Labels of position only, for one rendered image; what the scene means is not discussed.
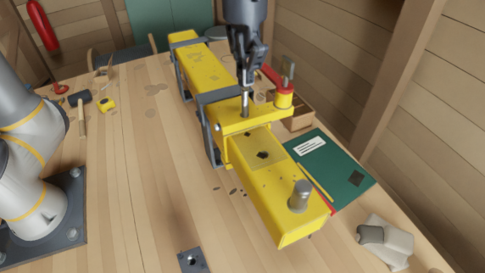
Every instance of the green door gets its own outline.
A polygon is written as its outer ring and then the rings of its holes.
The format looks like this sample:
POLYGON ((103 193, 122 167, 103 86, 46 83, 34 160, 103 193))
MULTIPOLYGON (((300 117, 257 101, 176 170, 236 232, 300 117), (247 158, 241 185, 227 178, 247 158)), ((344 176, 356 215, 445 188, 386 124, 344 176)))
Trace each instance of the green door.
POLYGON ((169 51, 167 36, 194 29, 199 36, 214 26, 211 0, 125 0, 137 45, 153 34, 160 53, 169 51))

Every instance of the tabletop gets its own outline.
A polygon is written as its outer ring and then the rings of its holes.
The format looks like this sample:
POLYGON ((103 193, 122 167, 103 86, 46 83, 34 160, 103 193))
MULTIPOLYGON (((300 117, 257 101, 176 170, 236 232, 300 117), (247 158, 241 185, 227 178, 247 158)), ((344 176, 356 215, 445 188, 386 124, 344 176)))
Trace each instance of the tabletop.
MULTIPOLYGON (((210 48, 234 76, 227 42, 210 48)), ((70 86, 64 97, 92 90, 93 101, 84 106, 87 139, 79 139, 77 109, 64 103, 70 130, 41 173, 48 177, 86 165, 88 243, 8 272, 176 273, 181 272, 176 254, 197 246, 213 273, 389 272, 354 240, 369 213, 415 235, 415 254, 402 272, 453 272, 378 184, 320 231, 277 250, 236 172, 212 169, 195 103, 182 102, 168 53, 114 66, 112 85, 105 89, 91 78, 84 74, 61 82, 70 86), (116 107, 102 114, 95 102, 105 96, 116 107)), ((50 88, 36 92, 61 97, 50 88)), ((272 131, 285 142, 316 127, 344 148, 317 119, 296 133, 276 121, 272 131)))

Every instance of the hammer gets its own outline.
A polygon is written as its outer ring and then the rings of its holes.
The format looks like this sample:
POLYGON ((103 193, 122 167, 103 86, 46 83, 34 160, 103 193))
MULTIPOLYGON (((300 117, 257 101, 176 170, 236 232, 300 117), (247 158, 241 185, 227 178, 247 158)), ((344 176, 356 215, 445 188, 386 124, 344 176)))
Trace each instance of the hammer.
POLYGON ((84 109, 82 108, 82 105, 92 101, 91 91, 85 89, 69 95, 67 96, 67 101, 69 102, 70 107, 75 107, 77 105, 77 113, 79 116, 79 138, 86 139, 86 122, 84 121, 84 109))

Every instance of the green folder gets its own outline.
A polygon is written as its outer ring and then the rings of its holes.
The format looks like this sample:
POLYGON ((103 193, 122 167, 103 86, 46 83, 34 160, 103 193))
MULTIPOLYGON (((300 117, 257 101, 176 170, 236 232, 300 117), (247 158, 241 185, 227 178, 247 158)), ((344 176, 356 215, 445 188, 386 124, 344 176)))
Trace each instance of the green folder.
POLYGON ((329 203, 337 212, 376 184, 374 177, 319 128, 284 143, 283 147, 334 199, 329 203), (321 137, 326 144, 303 156, 293 150, 314 137, 321 137))

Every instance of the fire extinguisher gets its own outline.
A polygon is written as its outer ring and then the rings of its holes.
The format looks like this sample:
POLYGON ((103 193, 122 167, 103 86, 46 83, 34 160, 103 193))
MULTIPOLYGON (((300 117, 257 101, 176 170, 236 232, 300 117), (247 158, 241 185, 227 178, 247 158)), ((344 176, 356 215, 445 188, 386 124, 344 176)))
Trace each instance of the fire extinguisher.
POLYGON ((53 28, 39 2, 29 0, 27 3, 27 13, 31 17, 32 23, 36 27, 37 33, 42 39, 48 51, 59 48, 59 41, 54 34, 53 28))

